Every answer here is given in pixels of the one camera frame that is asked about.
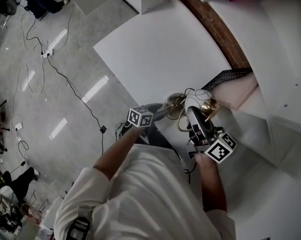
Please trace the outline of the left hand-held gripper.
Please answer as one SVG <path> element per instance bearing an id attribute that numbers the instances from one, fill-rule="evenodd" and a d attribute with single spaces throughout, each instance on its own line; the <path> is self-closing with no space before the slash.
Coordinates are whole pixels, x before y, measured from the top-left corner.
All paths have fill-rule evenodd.
<path id="1" fill-rule="evenodd" d="M 168 115 L 166 109 L 159 111 L 162 107 L 162 103 L 151 103 L 130 108 L 127 121 L 137 128 L 149 127 L 153 122 L 160 121 Z"/>

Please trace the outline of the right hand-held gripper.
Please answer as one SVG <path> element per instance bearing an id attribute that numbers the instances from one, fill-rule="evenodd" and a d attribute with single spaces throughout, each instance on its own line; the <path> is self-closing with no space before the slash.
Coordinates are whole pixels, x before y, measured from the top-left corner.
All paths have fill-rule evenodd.
<path id="1" fill-rule="evenodd" d="M 215 126 L 202 112 L 190 106 L 187 109 L 190 124 L 190 140 L 199 154 L 205 154 L 218 164 L 236 149 L 237 142 L 224 128 Z"/>

